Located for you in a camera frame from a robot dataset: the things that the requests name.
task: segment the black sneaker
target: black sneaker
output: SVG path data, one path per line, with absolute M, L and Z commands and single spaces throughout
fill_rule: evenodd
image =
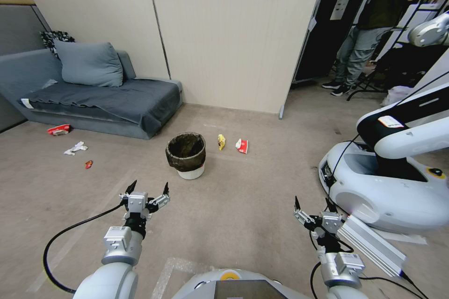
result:
M 349 90 L 351 90 L 351 87 L 346 85 L 346 84 L 343 84 L 338 89 L 335 89 L 334 91 L 332 91 L 331 95 L 333 95 L 333 96 L 342 96 L 344 94 L 348 94 Z
M 333 80 L 332 82 L 329 83 L 323 83 L 321 87 L 325 89 L 338 89 L 342 84 L 343 84 L 342 82 L 336 82 L 335 80 Z

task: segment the yellow circle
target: yellow circle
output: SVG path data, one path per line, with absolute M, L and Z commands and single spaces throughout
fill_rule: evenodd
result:
M 220 280 L 239 280 L 240 277 L 237 273 L 234 272 L 225 272 L 221 275 Z

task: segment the white robot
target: white robot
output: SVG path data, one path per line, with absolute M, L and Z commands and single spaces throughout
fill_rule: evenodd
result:
M 448 43 L 449 14 L 409 33 L 417 46 Z M 409 123 L 449 110 L 449 82 L 364 115 L 364 142 L 336 144 L 321 160 L 319 179 L 348 214 L 390 232 L 418 233 L 449 223 L 448 179 L 411 156 L 449 147 L 449 117 Z

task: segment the black cable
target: black cable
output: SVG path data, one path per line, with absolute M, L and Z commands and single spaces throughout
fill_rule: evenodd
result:
M 420 296 L 420 295 L 418 295 L 417 293 L 413 292 L 412 290 L 406 288 L 405 286 L 403 286 L 403 285 L 401 285 L 401 284 L 399 284 L 399 283 L 397 283 L 397 282 L 395 282 L 395 281 L 392 281 L 392 280 L 390 280 L 390 279 L 387 279 L 387 278 L 382 278 L 382 277 L 359 277 L 359 279 L 362 279 L 362 280 L 376 280 L 376 279 L 379 279 L 379 280 L 385 280 L 385 281 L 387 281 L 387 282 L 389 282 L 389 283 L 392 283 L 392 284 L 394 284 L 394 285 L 397 285 L 397 286 L 403 288 L 403 289 L 406 290 L 406 291 L 409 291 L 410 293 L 412 293 L 412 294 L 414 294 L 415 296 L 417 296 L 419 299 L 424 299 L 422 296 Z
M 315 271 L 317 270 L 317 268 L 320 265 L 321 265 L 321 262 L 316 263 L 312 269 L 312 272 L 310 273 L 310 289 L 312 290 L 312 294 L 315 299 L 318 299 L 318 297 L 317 297 L 317 294 L 315 293 L 315 289 L 313 288 L 313 276 L 315 275 Z
M 340 156 L 339 156 L 339 158 L 338 158 L 338 160 L 337 160 L 337 163 L 335 164 L 335 166 L 334 166 L 334 168 L 333 168 L 332 174 L 331 174 L 331 176 L 330 176 L 331 178 L 333 178 L 333 175 L 334 175 L 334 173 L 335 173 L 335 170 L 337 169 L 337 165 L 338 165 L 338 163 L 340 162 L 341 158 L 343 157 L 343 154 L 346 152 L 346 150 L 348 149 L 348 147 L 350 146 L 350 144 L 352 144 L 352 143 L 354 142 L 354 140 L 357 139 L 358 136 L 359 136 L 359 134 L 357 133 L 357 135 L 356 135 L 352 140 L 349 141 L 349 143 L 346 145 L 346 147 L 345 147 L 345 149 L 343 150 L 343 152 L 340 154 Z M 329 195 L 330 192 L 331 192 L 331 187 L 328 187 L 328 188 L 327 188 L 327 198 L 329 199 L 329 201 L 331 201 L 332 203 L 334 203 L 334 201 L 332 201 L 332 199 L 331 199 L 331 197 L 330 197 L 330 195 Z
M 109 209 L 109 210 L 106 210 L 105 212 L 103 212 L 103 213 L 101 213 L 101 214 L 99 214 L 99 215 L 96 215 L 96 216 L 91 217 L 91 218 L 89 218 L 89 219 L 87 219 L 87 220 L 84 220 L 84 221 L 78 222 L 78 223 L 76 223 L 76 224 L 73 224 L 72 226 L 69 226 L 68 228 L 65 228 L 64 230 L 58 232 L 56 235 L 54 235 L 54 236 L 52 237 L 52 239 L 50 239 L 50 241 L 47 243 L 47 246 L 45 247 L 45 250 L 43 251 L 43 268 L 45 269 L 45 273 L 47 274 L 48 278 L 51 280 L 51 282 L 52 282 L 54 285 L 56 285 L 57 287 L 59 287 L 61 290 L 64 290 L 64 291 L 69 292 L 69 293 L 75 293 L 75 292 L 76 292 L 76 290 L 71 289 L 71 288 L 69 288 L 69 287 L 67 287 L 67 286 L 62 285 L 62 284 L 61 284 L 60 282 L 58 282 L 58 280 L 51 274 L 51 271 L 50 271 L 50 268 L 49 268 L 48 262 L 47 262 L 47 255 L 48 255 L 48 250 L 50 249 L 50 245 L 53 243 L 53 241 L 54 241 L 55 239 L 57 239 L 59 236 L 61 236 L 63 233 L 65 233 L 65 232 L 67 232 L 67 231 L 69 231 L 69 230 L 71 230 L 71 229 L 73 229 L 73 228 L 76 228 L 77 226 L 80 226 L 81 224 L 90 222 L 90 221 L 95 220 L 95 219 L 97 219 L 97 218 L 99 218 L 99 217 L 102 217 L 102 216 L 104 216 L 104 215 L 106 215 L 106 214 L 109 214 L 109 213 L 113 212 L 114 210 L 120 208 L 122 205 L 123 205 L 123 203 L 120 203 L 119 205 L 115 206 L 114 208 Z
M 310 237 L 310 241 L 312 242 L 313 247 L 315 248 L 315 250 L 317 249 L 317 246 L 315 245 L 315 243 L 313 242 L 313 238 L 312 238 L 312 232 L 309 230 L 309 237 Z
M 433 82 L 439 80 L 441 77 L 446 76 L 449 73 L 449 71 L 446 71 L 445 73 L 443 73 L 442 75 L 438 76 L 437 78 L 432 79 L 430 82 L 426 83 L 425 85 L 423 85 L 422 87 L 420 87 L 419 89 L 413 91 L 411 94 L 409 94 L 407 97 L 404 97 L 402 100 L 400 100 L 399 102 L 397 102 L 393 107 L 398 106 L 399 104 L 401 104 L 404 100 L 412 97 L 415 93 L 421 91 L 422 89 L 424 89 L 426 86 L 432 84 Z
M 421 290 L 415 285 L 415 283 L 409 278 L 408 275 L 406 275 L 406 273 L 405 273 L 404 271 L 401 271 L 401 274 L 400 274 L 400 275 L 401 275 L 402 278 L 404 278 L 406 281 L 408 281 L 410 284 L 412 284 L 412 286 L 413 286 L 415 289 L 417 289 L 418 292 L 421 293 L 422 296 L 423 296 L 424 298 L 429 299 L 429 298 L 427 297 L 427 295 L 425 295 L 424 292 L 421 291 Z

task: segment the robot display screen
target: robot display screen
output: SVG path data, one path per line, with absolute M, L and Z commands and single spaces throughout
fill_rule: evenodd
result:
M 287 299 L 265 280 L 223 280 L 215 285 L 215 299 Z

